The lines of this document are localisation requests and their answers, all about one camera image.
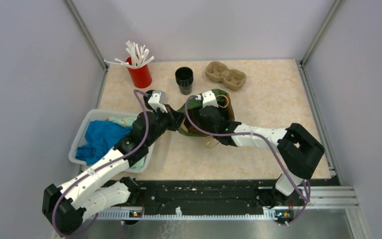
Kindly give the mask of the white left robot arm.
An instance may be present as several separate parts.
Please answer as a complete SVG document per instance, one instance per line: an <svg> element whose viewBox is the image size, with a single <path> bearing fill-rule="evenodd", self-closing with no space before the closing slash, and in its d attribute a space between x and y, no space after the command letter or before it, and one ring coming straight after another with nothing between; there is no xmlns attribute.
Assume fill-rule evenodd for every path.
<svg viewBox="0 0 382 239"><path fill-rule="evenodd" d="M116 174L129 169L149 153L149 147L166 131L177 131L185 113L165 105L166 110L141 112L130 133L120 139L100 160L75 178L44 190L42 213L61 236L72 235L88 214L96 214L92 196Z"/></svg>

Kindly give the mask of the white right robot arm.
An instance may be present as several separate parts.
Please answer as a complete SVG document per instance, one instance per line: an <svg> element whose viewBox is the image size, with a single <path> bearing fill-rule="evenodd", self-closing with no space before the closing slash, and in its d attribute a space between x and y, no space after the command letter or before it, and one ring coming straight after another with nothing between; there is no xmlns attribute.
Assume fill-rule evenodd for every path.
<svg viewBox="0 0 382 239"><path fill-rule="evenodd" d="M267 148L283 170L272 191L272 200L285 205L301 184L312 178L324 146L302 125L287 128L261 128L227 119L214 106L199 110L197 126L221 144L234 147Z"/></svg>

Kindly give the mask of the green brown paper bag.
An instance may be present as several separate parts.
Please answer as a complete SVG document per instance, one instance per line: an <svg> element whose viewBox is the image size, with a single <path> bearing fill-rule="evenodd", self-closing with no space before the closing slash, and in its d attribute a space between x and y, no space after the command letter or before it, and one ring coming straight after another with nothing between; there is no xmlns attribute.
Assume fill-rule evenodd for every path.
<svg viewBox="0 0 382 239"><path fill-rule="evenodd" d="M203 106L197 96L189 96L180 107L179 112L188 115L182 121L179 133L190 137L212 137L221 144L236 147L231 136L213 134L231 133L237 127L231 99L226 91L212 89L209 91L216 98L216 106Z"/></svg>

